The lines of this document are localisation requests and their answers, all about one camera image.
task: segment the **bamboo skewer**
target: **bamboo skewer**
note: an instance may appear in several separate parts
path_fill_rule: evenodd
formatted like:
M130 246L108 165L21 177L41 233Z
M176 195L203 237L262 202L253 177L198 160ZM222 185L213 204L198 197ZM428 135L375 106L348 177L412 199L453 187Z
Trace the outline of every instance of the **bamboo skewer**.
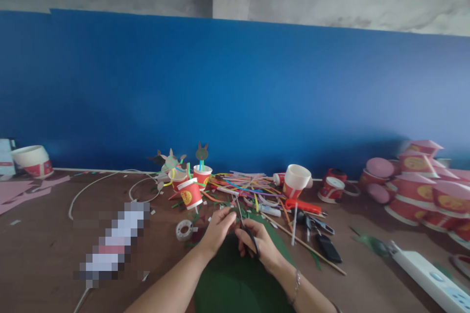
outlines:
M272 218L270 218L269 216L267 216L266 214L264 214L263 212L261 212L261 214L263 214L266 219L268 219L269 221L275 223L282 231L284 231L286 234L288 234L289 236L292 236L292 233L289 232L287 229L285 229L284 227L282 227L281 225L279 225L276 221L274 221ZM335 268L337 271L339 271L341 274L343 274L344 276L346 276L346 272L343 271L342 269L340 269L337 265L335 265L334 263L330 262L328 259L326 259L324 256L322 256L320 253L318 253L316 250L314 250L312 247L310 247L309 245L307 245L304 241L302 241L300 238L298 238L297 236L295 236L295 239L297 240L298 243L300 243L301 245L303 245L305 248L307 248L308 250L312 251L313 253L315 253L317 256L319 256L321 259L323 259L327 264L331 265L333 268Z

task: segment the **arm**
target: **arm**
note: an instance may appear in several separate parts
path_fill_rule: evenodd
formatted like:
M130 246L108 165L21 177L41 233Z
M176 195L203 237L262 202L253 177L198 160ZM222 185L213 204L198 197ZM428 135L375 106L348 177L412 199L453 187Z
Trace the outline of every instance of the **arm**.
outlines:
M266 270L280 283L289 300L296 297L294 309L297 313L337 313L336 307L303 275L300 275L299 291L296 296L297 270L279 253L263 224L251 219L244 220L244 223L256 237L261 254L259 259ZM246 255L244 243L254 250L253 242L245 231L238 228L235 230L235 234L239 238L238 250L242 257Z
M185 312L202 271L235 223L236 214L229 214L230 209L226 207L214 212L201 242L139 297L126 313Z

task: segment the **power strip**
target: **power strip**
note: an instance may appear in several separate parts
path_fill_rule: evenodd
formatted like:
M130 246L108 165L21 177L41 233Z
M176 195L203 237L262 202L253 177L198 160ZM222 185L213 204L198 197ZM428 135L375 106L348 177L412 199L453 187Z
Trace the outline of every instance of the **power strip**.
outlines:
M392 244L393 259L434 299L447 313L470 313L470 296L443 275L422 255L402 251Z

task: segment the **red handle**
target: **red handle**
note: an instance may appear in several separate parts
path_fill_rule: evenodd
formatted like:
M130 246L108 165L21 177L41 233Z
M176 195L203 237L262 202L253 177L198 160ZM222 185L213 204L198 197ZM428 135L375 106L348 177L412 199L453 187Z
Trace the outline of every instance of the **red handle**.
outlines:
M319 206L309 204L309 203L305 203L305 202L295 200L295 199L287 199L285 201L286 209L295 208L295 203L298 204L297 205L298 209L301 209L301 210L304 210L304 211L307 211L307 212L310 212L310 213L313 213L313 214L321 214L322 213L322 209Z

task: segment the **blue painted wall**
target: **blue painted wall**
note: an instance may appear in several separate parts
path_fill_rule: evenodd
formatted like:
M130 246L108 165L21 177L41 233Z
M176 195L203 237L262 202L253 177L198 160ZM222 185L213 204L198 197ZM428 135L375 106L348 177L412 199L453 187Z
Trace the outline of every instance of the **blue painted wall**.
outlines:
M0 12L0 135L53 165L357 177L407 139L470 157L470 38L52 10Z

